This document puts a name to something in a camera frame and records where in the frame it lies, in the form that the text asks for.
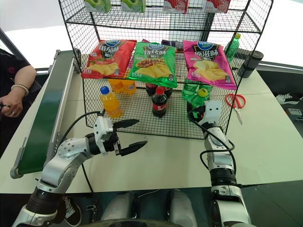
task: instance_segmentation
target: plastic bottle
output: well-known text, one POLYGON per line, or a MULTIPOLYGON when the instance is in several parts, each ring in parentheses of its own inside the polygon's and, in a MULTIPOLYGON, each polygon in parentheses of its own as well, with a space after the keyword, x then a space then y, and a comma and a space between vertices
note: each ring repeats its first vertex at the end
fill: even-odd
POLYGON ((103 86, 100 88, 100 100, 103 103, 103 106, 107 114, 114 118, 121 116, 121 109, 119 100, 116 98, 114 92, 109 91, 108 87, 103 86))
POLYGON ((123 84, 123 91, 126 92, 129 95, 132 95, 133 93, 136 92, 136 83, 134 80, 130 79, 122 79, 122 84, 123 84))
POLYGON ((146 83, 145 86, 146 86, 146 92, 148 93, 149 96, 153 96, 156 93, 156 88, 158 85, 146 83))
POLYGON ((203 106, 204 102, 207 101, 206 97, 208 95, 208 91, 205 88, 201 88, 198 90, 197 94, 190 101, 193 109, 203 106))
POLYGON ((198 90, 205 88, 208 92, 206 99, 209 100, 210 99, 210 94, 213 90, 213 86, 212 85, 208 85, 208 84, 200 84, 198 90))
POLYGON ((241 35, 239 33, 237 33, 235 35, 235 38, 233 39, 232 44, 231 44, 228 52, 225 53, 226 58, 229 61, 229 63, 232 62, 235 54, 237 53, 237 50, 238 50, 239 45, 240 45, 240 43, 239 43, 240 37, 241 37, 241 35))
POLYGON ((193 81, 189 79, 185 79, 185 84, 182 90, 182 98, 186 99, 187 101, 190 101, 195 95, 198 84, 188 84, 186 82, 193 82, 193 81))
POLYGON ((152 96, 152 114, 156 117, 163 117, 166 113, 167 97, 164 94, 164 87, 157 87, 156 93, 152 96))
POLYGON ((114 92, 120 93, 123 91, 123 84, 121 79, 108 79, 109 84, 114 92))
POLYGON ((167 98, 169 98, 172 94, 172 88, 171 87, 164 87, 164 94, 167 98))

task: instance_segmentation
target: pink chip bag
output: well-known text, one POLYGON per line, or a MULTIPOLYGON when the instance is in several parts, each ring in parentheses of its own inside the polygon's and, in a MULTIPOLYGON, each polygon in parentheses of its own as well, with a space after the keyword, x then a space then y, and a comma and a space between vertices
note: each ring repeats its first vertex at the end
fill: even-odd
POLYGON ((227 90, 236 90, 223 47, 202 41, 183 41, 187 78, 227 90))

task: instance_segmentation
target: green soda bottle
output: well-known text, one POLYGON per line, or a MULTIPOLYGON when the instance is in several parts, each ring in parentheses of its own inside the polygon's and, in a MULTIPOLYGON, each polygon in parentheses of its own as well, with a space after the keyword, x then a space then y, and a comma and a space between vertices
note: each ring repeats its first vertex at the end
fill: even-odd
MULTIPOLYGON (((198 108, 199 106, 204 106, 204 102, 207 101, 206 97, 208 95, 208 91, 205 88, 201 88, 198 90, 197 94, 192 98, 191 105, 192 108, 198 108)), ((193 116, 195 118, 200 117, 200 113, 198 111, 193 111, 193 116)))
POLYGON ((232 62, 235 54, 237 53, 237 50, 238 50, 239 45, 240 45, 240 43, 239 43, 240 37, 241 37, 241 35, 239 33, 237 33, 235 35, 235 38, 233 39, 232 44, 231 44, 228 52, 225 53, 226 58, 227 58, 227 60, 228 60, 229 63, 232 62))
POLYGON ((210 94, 211 94, 211 92, 213 90, 213 86, 212 85, 208 85, 208 84, 200 84, 198 90, 200 90, 202 88, 204 88, 204 89, 207 90, 208 94, 206 96, 206 100, 209 100, 210 99, 210 94))
POLYGON ((197 90, 198 84, 188 84, 186 82, 193 82, 189 79, 185 79, 185 84, 182 90, 182 98, 186 99, 187 101, 190 101, 193 96, 195 95, 195 92, 197 90))

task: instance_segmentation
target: wire basket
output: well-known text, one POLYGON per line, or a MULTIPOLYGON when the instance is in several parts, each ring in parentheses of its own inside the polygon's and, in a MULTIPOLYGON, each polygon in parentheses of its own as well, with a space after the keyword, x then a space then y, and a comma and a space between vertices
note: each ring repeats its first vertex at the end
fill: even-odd
MULTIPOLYGON (((247 58, 251 58, 263 33, 272 0, 232 0, 227 13, 205 13, 203 0, 190 0, 187 14, 171 14, 163 11, 163 0, 147 0, 144 13, 122 12, 120 0, 111 0, 108 13, 88 12, 83 0, 59 0, 62 16, 75 52, 77 63, 83 69, 87 66, 88 54, 99 40, 142 39, 161 43, 161 40, 208 41, 224 48, 236 33, 241 34, 240 47, 230 63, 237 87, 242 75, 238 70, 247 58)), ((186 101, 181 91, 187 67, 183 53, 176 53, 176 76, 178 87, 173 89, 168 100, 167 112, 162 118, 152 115, 152 101, 145 91, 145 84, 136 81, 137 91, 133 95, 117 94, 123 115, 112 119, 138 119, 139 123, 120 131, 202 139, 201 130, 187 119, 186 101)), ((99 88, 109 86, 107 79, 83 79, 85 112, 101 110, 99 88)), ((226 133, 232 109, 225 103, 228 93, 237 91, 214 87, 210 100, 222 102, 219 125, 226 133)), ((96 116, 86 117, 86 125, 93 127, 96 116)))

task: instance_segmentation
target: bracelet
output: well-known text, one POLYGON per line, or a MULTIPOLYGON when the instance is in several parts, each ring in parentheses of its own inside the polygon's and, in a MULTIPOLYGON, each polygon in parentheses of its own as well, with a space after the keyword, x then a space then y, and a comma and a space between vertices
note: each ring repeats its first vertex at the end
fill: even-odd
POLYGON ((24 96, 27 96, 29 94, 29 90, 26 86, 22 85, 22 84, 14 84, 13 86, 11 86, 11 90, 14 88, 14 87, 21 87, 25 90, 25 95, 24 96))

